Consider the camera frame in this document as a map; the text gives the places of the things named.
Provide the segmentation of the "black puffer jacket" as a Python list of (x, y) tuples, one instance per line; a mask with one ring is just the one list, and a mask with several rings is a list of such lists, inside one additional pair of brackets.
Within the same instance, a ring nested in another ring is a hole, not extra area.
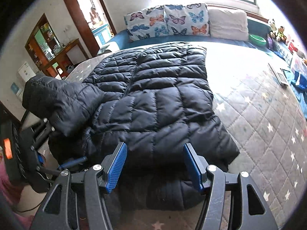
[(203, 197), (187, 173), (184, 145), (223, 171), (239, 154), (213, 111), (206, 55), (206, 48), (185, 42), (122, 50), (83, 81), (32, 77), (22, 104), (55, 128), (48, 145), (58, 163), (85, 156), (92, 166), (124, 142), (122, 201), (137, 209), (186, 210)]

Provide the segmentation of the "pink fleece clothing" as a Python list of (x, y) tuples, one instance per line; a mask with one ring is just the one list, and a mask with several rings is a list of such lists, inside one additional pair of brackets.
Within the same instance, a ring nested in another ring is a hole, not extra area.
[(22, 225), (23, 229), (29, 229), (33, 221), (33, 216), (21, 216), (15, 212), (19, 204), (24, 185), (12, 185), (6, 172), (3, 152), (1, 152), (1, 194), (4, 197), (9, 212), (12, 213), (15, 222)]

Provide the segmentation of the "wooden display cabinet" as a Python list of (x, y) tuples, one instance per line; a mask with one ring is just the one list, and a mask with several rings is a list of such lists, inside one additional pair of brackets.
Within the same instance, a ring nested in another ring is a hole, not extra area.
[(25, 49), (43, 74), (66, 79), (78, 64), (88, 59), (79, 39), (61, 43), (46, 15), (42, 15), (31, 32)]

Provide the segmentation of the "left butterfly pillow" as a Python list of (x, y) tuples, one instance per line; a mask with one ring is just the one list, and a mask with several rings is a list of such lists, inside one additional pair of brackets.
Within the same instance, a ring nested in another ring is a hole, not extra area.
[(124, 22), (130, 42), (169, 35), (163, 6), (131, 12), (124, 16)]

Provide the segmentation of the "butterfly pillow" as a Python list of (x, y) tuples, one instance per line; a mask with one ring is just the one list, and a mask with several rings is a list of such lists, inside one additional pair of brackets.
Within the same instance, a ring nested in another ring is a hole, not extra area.
[(175, 36), (210, 36), (206, 3), (164, 5), (167, 26)]
[(130, 42), (169, 35), (163, 6), (131, 12), (124, 16), (124, 22)]

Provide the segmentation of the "red toy box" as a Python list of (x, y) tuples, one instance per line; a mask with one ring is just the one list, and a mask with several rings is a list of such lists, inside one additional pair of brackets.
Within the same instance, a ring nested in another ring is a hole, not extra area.
[(298, 52), (297, 47), (294, 45), (293, 42), (288, 43), (288, 49), (293, 54), (294, 52)]

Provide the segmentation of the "green plastic bowl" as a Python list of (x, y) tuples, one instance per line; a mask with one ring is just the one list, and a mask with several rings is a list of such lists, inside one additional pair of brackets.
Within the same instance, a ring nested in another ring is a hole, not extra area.
[(266, 46), (266, 39), (254, 34), (249, 34), (249, 42), (260, 47)]

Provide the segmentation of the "right butterfly pillow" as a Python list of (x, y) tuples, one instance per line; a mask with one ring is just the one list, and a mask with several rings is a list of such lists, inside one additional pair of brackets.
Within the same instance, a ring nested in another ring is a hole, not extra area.
[(175, 36), (210, 36), (206, 3), (164, 5), (167, 26)]

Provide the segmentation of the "brown plush toy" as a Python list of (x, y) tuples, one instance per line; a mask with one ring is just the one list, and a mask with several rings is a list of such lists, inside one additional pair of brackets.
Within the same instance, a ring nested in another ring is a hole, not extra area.
[(286, 43), (287, 37), (284, 35), (285, 28), (283, 26), (280, 26), (276, 32), (276, 40), (278, 42)]

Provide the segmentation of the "plain white pillow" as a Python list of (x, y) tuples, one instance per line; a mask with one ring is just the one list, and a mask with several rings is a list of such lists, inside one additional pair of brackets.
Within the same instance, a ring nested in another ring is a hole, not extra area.
[(248, 19), (243, 10), (209, 8), (210, 35), (218, 39), (248, 41)]

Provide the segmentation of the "panda plush toy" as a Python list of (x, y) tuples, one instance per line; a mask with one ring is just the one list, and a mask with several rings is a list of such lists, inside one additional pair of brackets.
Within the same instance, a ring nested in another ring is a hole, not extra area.
[(271, 30), (270, 30), (270, 37), (275, 39), (276, 38), (276, 32), (278, 31), (277, 30), (277, 27), (275, 25), (275, 20), (274, 19), (270, 19), (268, 21), (268, 25), (271, 27)]

